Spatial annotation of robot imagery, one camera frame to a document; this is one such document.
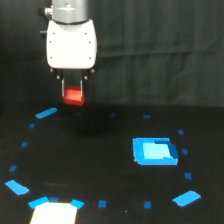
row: blue tape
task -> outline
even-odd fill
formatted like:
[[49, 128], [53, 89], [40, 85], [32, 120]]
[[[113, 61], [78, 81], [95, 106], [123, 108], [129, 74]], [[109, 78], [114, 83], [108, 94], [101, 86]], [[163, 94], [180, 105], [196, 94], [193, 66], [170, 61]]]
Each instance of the blue tape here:
[[99, 201], [99, 205], [98, 205], [99, 208], [106, 208], [106, 206], [107, 206], [106, 201]]
[[171, 144], [169, 141], [155, 141], [155, 144], [167, 144], [170, 151], [170, 155], [173, 158], [178, 158], [177, 148], [174, 144]]
[[76, 115], [82, 116], [82, 113], [81, 112], [77, 112]]
[[35, 124], [30, 124], [30, 128], [34, 128], [35, 127]]
[[191, 179], [191, 173], [185, 173], [185, 178], [186, 179]]
[[23, 142], [22, 145], [21, 145], [21, 147], [26, 147], [27, 144], [28, 144], [27, 142]]
[[38, 205], [41, 205], [41, 204], [44, 204], [46, 202], [49, 202], [48, 198], [47, 197], [43, 197], [43, 198], [39, 198], [35, 201], [31, 201], [29, 202], [29, 206], [34, 209], [35, 207], [37, 207]]
[[185, 206], [199, 198], [201, 198], [201, 195], [197, 194], [194, 191], [188, 191], [187, 193], [174, 198], [173, 201], [176, 202], [179, 206]]
[[80, 209], [80, 208], [82, 208], [82, 206], [84, 205], [84, 203], [81, 202], [81, 201], [72, 200], [71, 205], [73, 205], [74, 207]]
[[36, 117], [39, 118], [39, 119], [41, 119], [41, 118], [44, 118], [44, 117], [46, 117], [46, 116], [49, 116], [49, 115], [55, 113], [56, 111], [57, 111], [56, 108], [51, 108], [51, 109], [49, 109], [49, 110], [45, 110], [45, 111], [43, 111], [43, 112], [37, 114]]
[[188, 154], [187, 149], [182, 149], [182, 152], [183, 152], [184, 155], [187, 155]]
[[17, 166], [11, 166], [11, 168], [9, 169], [10, 172], [15, 171], [15, 169], [17, 168]]
[[143, 115], [143, 118], [150, 118], [150, 115]]
[[26, 187], [18, 184], [14, 180], [11, 180], [11, 181], [6, 182], [5, 185], [7, 187], [9, 187], [17, 195], [26, 194], [29, 191], [28, 188], [26, 188]]
[[140, 165], [177, 165], [177, 158], [163, 158], [163, 159], [145, 159], [143, 144], [144, 143], [155, 143], [155, 142], [167, 142], [169, 138], [136, 138], [133, 139], [133, 151], [134, 161]]
[[183, 130], [179, 130], [179, 134], [180, 135], [184, 135], [184, 131]]
[[58, 198], [55, 198], [55, 197], [51, 197], [51, 198], [48, 198], [49, 202], [58, 202]]
[[145, 201], [144, 208], [150, 209], [151, 208], [151, 202], [150, 201]]

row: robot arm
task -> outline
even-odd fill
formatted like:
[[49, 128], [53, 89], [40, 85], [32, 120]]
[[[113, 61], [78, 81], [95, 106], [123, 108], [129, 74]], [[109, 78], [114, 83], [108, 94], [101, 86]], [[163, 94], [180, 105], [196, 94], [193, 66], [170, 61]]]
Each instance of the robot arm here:
[[[83, 105], [84, 84], [88, 74], [94, 73], [97, 57], [97, 39], [93, 21], [89, 19], [88, 0], [52, 0], [51, 8], [42, 10], [42, 16], [52, 16], [46, 34], [47, 62], [62, 83], [64, 102]], [[65, 87], [63, 69], [83, 72], [80, 87]]]

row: black surface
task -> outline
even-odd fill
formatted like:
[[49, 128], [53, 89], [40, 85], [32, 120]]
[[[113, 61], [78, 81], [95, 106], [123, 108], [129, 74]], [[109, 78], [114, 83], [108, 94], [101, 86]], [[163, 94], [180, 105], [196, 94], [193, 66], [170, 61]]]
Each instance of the black surface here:
[[[222, 223], [223, 110], [56, 105], [57, 113], [35, 118], [53, 106], [14, 105], [0, 120], [1, 223], [28, 224], [33, 212], [28, 202], [44, 196], [85, 202], [77, 224]], [[145, 114], [151, 118], [143, 119]], [[178, 166], [138, 165], [135, 137], [169, 137], [178, 150]], [[18, 167], [10, 173], [12, 165]], [[30, 192], [14, 194], [4, 184], [12, 179]], [[172, 202], [189, 190], [202, 198], [183, 208]], [[106, 209], [98, 208], [99, 200], [107, 201]], [[144, 201], [151, 201], [151, 210], [144, 209]]]

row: blue square outline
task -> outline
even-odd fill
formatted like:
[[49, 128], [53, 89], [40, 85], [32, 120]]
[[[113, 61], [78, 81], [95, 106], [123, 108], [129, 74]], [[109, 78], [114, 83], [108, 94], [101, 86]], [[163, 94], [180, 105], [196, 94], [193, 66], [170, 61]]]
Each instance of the blue square outline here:
[[166, 144], [168, 143], [168, 148], [171, 154], [176, 154], [175, 157], [178, 157], [178, 153], [175, 145], [170, 143], [169, 138], [133, 138], [133, 151], [134, 151], [134, 161], [140, 165], [177, 165], [177, 158], [163, 158], [163, 159], [145, 159], [143, 144], [144, 143], [157, 143], [157, 144]]

